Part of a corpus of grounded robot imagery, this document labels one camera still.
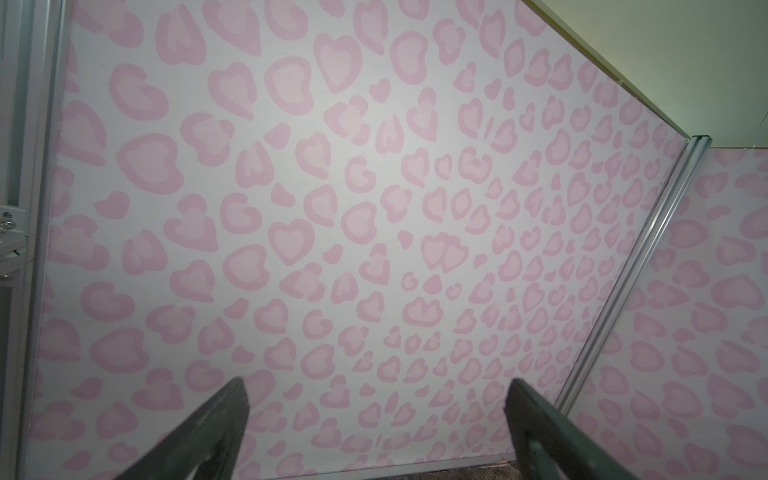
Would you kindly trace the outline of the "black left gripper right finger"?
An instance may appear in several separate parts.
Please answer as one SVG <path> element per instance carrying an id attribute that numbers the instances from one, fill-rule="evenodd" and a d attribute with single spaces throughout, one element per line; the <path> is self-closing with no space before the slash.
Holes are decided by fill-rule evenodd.
<path id="1" fill-rule="evenodd" d="M 525 479 L 634 477 L 522 378 L 509 386 L 505 416 Z"/>

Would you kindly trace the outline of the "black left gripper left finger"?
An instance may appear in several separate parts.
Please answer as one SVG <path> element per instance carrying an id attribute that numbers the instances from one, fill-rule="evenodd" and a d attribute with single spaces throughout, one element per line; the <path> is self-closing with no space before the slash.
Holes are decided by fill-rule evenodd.
<path id="1" fill-rule="evenodd" d="M 234 378 L 117 478 L 232 478 L 249 411 L 244 381 Z"/>

